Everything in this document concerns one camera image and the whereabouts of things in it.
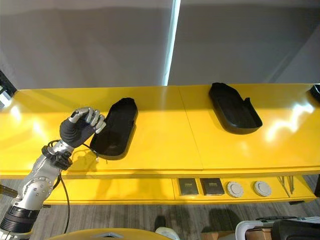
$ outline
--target yellow tabletop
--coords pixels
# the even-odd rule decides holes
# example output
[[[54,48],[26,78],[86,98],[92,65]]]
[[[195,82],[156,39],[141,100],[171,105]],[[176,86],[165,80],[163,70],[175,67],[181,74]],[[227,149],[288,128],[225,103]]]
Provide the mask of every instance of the yellow tabletop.
[[[59,139],[60,123],[74,109],[91,106],[104,114],[118,100],[134,98],[136,129],[127,155],[96,162],[84,146],[71,157],[67,175],[83,176],[159,170],[201,170],[202,164],[180,97],[171,87],[21,90],[0,113],[0,175],[25,176],[49,141]]]
[[[307,172],[320,169],[320,104],[311,84],[231,84],[250,97],[263,125],[250,134],[221,126],[208,97],[211,86],[182,86],[180,93],[205,170]]]
[[[92,106],[107,114],[124,97],[138,107],[127,155],[96,162],[79,147],[63,171],[68,178],[320,173],[320,104],[308,93],[311,84],[231,86],[251,98],[263,122],[256,132],[226,132],[213,111],[209,85],[20,90],[0,112],[0,178],[26,176],[41,147],[59,139],[60,123],[74,109]]]

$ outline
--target cardboard box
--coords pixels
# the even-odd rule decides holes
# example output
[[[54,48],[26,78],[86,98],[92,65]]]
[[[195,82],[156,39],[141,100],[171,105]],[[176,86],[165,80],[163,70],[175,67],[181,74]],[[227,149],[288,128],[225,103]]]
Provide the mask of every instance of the cardboard box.
[[[245,233],[246,240],[272,240],[271,228],[259,228],[248,230]]]
[[[234,231],[203,232],[201,233],[201,240],[218,240],[219,238],[226,237],[230,234],[235,234],[235,232]]]

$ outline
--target robot finger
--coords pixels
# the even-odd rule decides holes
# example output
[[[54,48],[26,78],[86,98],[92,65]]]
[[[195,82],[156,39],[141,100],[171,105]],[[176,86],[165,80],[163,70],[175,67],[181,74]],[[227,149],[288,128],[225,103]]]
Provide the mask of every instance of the robot finger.
[[[96,125],[96,123],[98,122],[98,119],[99,119],[99,115],[100,115],[100,111],[99,110],[95,110],[94,111],[94,117],[93,119],[91,120],[90,122],[90,125],[93,127],[94,125]]]
[[[95,133],[96,134],[99,134],[101,131],[102,131],[102,129],[104,129],[104,127],[106,126],[107,124],[105,123],[105,122],[103,122],[102,123],[102,126],[100,127],[100,128],[98,128],[97,130],[95,130]]]
[[[76,123],[84,114],[86,114],[89,111],[90,107],[82,107],[76,109],[71,116],[68,118],[68,120],[71,123]]]
[[[104,123],[105,120],[105,116],[103,116],[102,114],[99,116],[99,121],[98,123],[95,125],[95,129],[99,129],[102,124]]]
[[[90,123],[92,115],[94,113],[94,110],[92,107],[88,107],[88,111],[89,111],[89,113],[87,114],[86,119],[85,119],[87,124]]]

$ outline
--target yellow table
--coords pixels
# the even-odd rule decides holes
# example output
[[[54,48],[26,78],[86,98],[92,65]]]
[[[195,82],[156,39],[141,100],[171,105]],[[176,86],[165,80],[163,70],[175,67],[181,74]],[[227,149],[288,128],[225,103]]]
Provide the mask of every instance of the yellow table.
[[[236,135],[220,125],[209,99],[209,85],[33,89],[18,91],[0,112],[0,178],[23,178],[41,147],[59,139],[59,125],[74,109],[92,106],[107,114],[124,97],[138,107],[136,129],[120,160],[96,157],[77,148],[64,171],[72,185],[72,203],[242,203],[315,198],[301,174],[320,173],[320,104],[308,93],[311,84],[232,84],[250,97],[263,126]],[[296,190],[260,198],[252,184],[264,179],[282,188],[276,176],[296,175]],[[248,195],[185,197],[177,178],[221,178],[242,182]],[[64,203],[62,188],[48,202]]]

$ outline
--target black cable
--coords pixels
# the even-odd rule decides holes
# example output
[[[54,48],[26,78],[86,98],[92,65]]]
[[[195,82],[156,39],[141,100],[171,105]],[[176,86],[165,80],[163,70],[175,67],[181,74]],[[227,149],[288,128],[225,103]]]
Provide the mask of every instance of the black cable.
[[[55,184],[53,185],[53,189],[55,189],[60,183],[60,178],[58,178],[55,182]]]
[[[53,143],[57,143],[57,142],[59,142],[59,140],[52,140],[52,141],[50,141],[48,143],[48,146],[49,147],[53,147],[54,146]],[[89,147],[85,143],[82,143],[82,145],[87,147],[88,149],[90,149],[96,155],[96,157],[98,158],[98,153],[95,150],[93,150],[91,147]],[[64,183],[64,180],[62,179],[61,173],[59,174],[58,179],[57,179],[57,181],[55,182],[55,184],[53,186],[53,189],[55,189],[59,185],[60,182],[62,183],[64,192],[65,192],[66,201],[67,201],[67,208],[68,208],[67,220],[66,220],[66,224],[65,224],[65,228],[64,228],[64,234],[65,234],[67,232],[67,230],[68,230],[69,221],[70,221],[70,200],[69,200],[68,191],[67,191],[66,185]]]
[[[91,152],[93,152],[93,153],[95,154],[95,156],[96,156],[96,157],[98,157],[98,156],[99,156],[99,154],[98,154],[95,150],[93,150],[91,147],[89,147],[87,144],[82,143],[82,145],[83,145],[83,146],[85,146],[85,147],[87,147],[88,149],[90,149],[90,150],[91,150]]]
[[[67,232],[67,230],[68,230],[69,220],[70,220],[70,200],[69,200],[68,191],[67,191],[66,185],[64,183],[64,180],[62,179],[61,173],[59,174],[59,179],[60,179],[60,181],[62,183],[62,186],[64,188],[66,201],[67,201],[67,204],[68,204],[68,216],[67,216],[67,219],[66,219],[66,224],[65,224],[65,229],[64,229],[64,234],[65,234]]]

